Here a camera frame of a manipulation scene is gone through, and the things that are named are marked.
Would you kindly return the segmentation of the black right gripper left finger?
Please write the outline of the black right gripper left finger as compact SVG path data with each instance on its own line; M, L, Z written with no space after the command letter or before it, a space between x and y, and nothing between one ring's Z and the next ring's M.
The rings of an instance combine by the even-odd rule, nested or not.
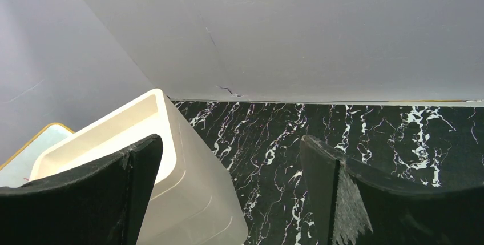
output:
M135 244L163 142L117 152L17 188L1 188L2 244Z

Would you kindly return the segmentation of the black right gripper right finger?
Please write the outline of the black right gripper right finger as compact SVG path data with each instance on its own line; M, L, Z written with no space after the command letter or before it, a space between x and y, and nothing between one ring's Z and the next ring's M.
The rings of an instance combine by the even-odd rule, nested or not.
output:
M446 190L388 174L312 135L301 165L320 244L482 244L483 185Z

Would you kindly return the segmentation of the white drawer organizer box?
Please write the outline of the white drawer organizer box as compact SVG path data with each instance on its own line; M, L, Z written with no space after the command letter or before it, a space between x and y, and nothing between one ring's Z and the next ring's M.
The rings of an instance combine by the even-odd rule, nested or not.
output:
M121 150L151 134L163 154L139 244L243 244L248 227L229 171L163 93L152 89L44 151L29 180Z

